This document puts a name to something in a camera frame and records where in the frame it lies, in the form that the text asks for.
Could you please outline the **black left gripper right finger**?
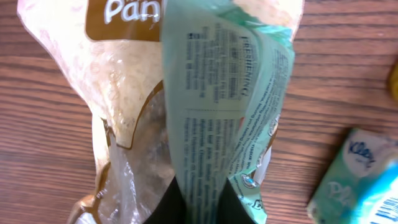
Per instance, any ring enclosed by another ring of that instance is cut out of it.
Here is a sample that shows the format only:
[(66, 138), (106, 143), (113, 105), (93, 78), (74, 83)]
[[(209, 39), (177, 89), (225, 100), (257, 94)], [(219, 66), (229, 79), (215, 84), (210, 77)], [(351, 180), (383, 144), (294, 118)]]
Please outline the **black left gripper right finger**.
[(254, 224), (228, 180), (219, 200), (216, 224)]

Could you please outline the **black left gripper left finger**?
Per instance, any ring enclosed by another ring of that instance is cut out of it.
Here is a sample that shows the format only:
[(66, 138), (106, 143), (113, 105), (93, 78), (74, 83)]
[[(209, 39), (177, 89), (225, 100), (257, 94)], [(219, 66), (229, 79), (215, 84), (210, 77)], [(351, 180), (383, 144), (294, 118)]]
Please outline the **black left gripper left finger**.
[(186, 205), (174, 177), (158, 206), (144, 224), (184, 224)]

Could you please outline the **teal tissue pack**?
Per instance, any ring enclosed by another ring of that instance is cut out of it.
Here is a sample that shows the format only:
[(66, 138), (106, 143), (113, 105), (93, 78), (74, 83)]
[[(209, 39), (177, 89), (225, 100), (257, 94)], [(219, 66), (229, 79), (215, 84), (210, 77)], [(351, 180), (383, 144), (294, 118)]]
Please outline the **teal tissue pack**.
[(397, 141), (352, 129), (307, 213), (316, 224), (397, 224)]

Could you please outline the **teal white snack packet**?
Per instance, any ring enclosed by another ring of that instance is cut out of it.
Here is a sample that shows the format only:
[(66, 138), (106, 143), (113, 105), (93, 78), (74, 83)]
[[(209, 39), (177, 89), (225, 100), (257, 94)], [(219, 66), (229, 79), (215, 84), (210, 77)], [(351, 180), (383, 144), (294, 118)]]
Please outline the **teal white snack packet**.
[(169, 1), (162, 56), (170, 155), (187, 223), (216, 223), (226, 181), (254, 223), (252, 174), (277, 131), (302, 1)]

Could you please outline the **brown snack packet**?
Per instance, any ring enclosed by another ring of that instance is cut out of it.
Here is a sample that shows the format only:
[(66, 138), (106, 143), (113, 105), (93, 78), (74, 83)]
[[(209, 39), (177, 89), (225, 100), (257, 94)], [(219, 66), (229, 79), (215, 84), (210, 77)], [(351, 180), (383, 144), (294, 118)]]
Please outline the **brown snack packet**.
[[(93, 115), (96, 187), (75, 205), (69, 223), (144, 223), (175, 177), (161, 41), (168, 2), (17, 3), (25, 28)], [(260, 188), (271, 146), (252, 174)]]

